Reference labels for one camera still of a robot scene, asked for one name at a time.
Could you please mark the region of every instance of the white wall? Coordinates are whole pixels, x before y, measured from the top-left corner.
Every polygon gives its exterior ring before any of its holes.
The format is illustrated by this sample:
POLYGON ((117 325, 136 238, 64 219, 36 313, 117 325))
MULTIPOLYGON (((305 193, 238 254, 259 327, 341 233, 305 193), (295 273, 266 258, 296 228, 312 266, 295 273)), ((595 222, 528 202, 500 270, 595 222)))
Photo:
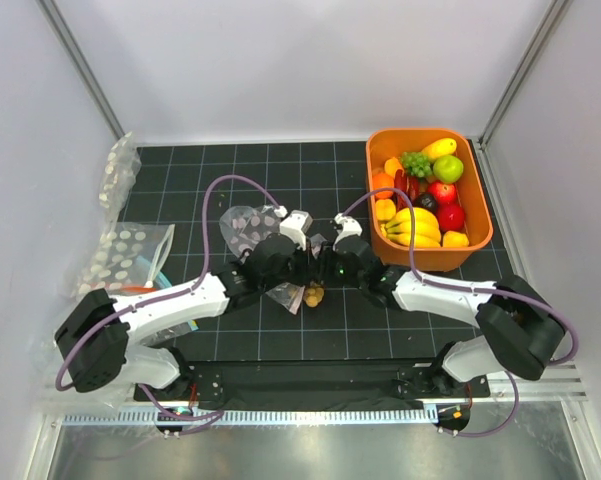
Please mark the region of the white wall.
POLYGON ((601 0, 573 2, 489 153, 533 282, 579 327, 601 419, 601 0))
POLYGON ((97 238, 111 143, 36 2, 0 2, 0 480, 22 478, 33 447, 37 341, 97 238))
POLYGON ((149 143, 482 133, 549 0, 60 0, 149 143))

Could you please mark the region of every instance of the red apple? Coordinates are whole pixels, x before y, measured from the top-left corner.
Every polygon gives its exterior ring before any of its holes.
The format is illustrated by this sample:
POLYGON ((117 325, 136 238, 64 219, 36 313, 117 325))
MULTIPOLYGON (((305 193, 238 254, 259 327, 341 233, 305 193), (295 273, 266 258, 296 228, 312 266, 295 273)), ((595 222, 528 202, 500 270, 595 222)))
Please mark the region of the red apple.
POLYGON ((427 192, 432 194, 440 205, 454 203, 458 198, 456 186, 452 183, 433 182, 427 188, 427 192))
POLYGON ((458 204, 441 205, 436 213, 440 230, 448 232, 449 230, 461 231, 464 227, 465 213, 458 204))

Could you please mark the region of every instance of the black grid mat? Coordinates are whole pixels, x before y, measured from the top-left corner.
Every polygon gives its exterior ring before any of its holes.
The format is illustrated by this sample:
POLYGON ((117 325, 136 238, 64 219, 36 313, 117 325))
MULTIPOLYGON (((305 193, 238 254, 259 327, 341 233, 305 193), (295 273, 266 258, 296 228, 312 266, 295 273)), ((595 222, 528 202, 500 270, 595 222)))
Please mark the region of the black grid mat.
MULTIPOLYGON (((337 213, 334 206, 342 211, 365 193, 364 142, 145 147, 141 158, 143 167, 121 219, 175 223, 163 268, 173 284, 195 278, 202 268, 202 197, 220 175, 248 176, 289 211, 308 211, 314 218, 309 234, 321 233, 329 240, 336 236, 330 224, 337 213)), ((246 184, 219 185, 209 205, 212 267, 231 257, 220 234, 220 215, 231 205, 263 203, 264 196, 246 184)), ((368 239, 366 204, 353 215, 368 239)), ((492 242, 445 276, 482 281, 511 273, 500 229, 492 220, 492 242)), ((263 297, 246 310, 199 320, 198 325, 199 331, 175 340, 191 361, 431 357, 449 341, 479 334, 437 315, 380 310, 353 289, 328 290, 317 308, 303 306, 298 315, 263 297)))

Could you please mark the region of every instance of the green grapes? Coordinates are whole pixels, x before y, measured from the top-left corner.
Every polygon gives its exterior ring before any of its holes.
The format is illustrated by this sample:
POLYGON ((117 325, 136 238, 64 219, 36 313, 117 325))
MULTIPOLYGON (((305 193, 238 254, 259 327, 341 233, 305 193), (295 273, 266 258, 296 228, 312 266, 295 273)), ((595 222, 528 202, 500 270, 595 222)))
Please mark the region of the green grapes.
POLYGON ((422 152, 404 152, 400 155, 400 163, 409 175, 423 178, 433 173, 429 157, 422 152))

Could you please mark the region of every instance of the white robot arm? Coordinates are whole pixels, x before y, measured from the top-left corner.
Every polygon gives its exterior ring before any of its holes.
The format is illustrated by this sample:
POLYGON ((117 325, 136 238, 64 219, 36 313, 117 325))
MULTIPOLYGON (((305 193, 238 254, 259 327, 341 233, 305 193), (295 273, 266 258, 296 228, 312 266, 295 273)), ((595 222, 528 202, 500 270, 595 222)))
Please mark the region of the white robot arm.
MULTIPOLYGON (((409 269, 383 265, 360 238, 361 228, 351 217, 336 217, 335 222, 342 227, 340 235, 313 256, 304 235, 310 222, 307 213, 292 212, 282 222, 280 234, 260 242, 244 263, 229 262, 207 273, 194 291, 195 280, 133 297, 111 298, 104 290, 90 292, 56 333, 65 358, 99 320, 114 311, 131 313, 103 328, 75 356, 69 366, 75 388, 87 392, 111 382, 125 382, 164 391, 178 382, 186 383, 188 367, 178 352, 147 347, 142 340, 183 322, 243 308, 282 282, 353 286, 379 307, 435 313, 482 330, 484 335, 474 340, 446 345, 426 375, 414 383, 416 392, 433 389, 448 395, 479 375, 502 370, 537 379, 565 334, 548 314, 526 304, 430 286, 409 269)), ((469 287, 471 292, 497 286, 542 300, 516 276, 498 283, 437 280, 469 287)))

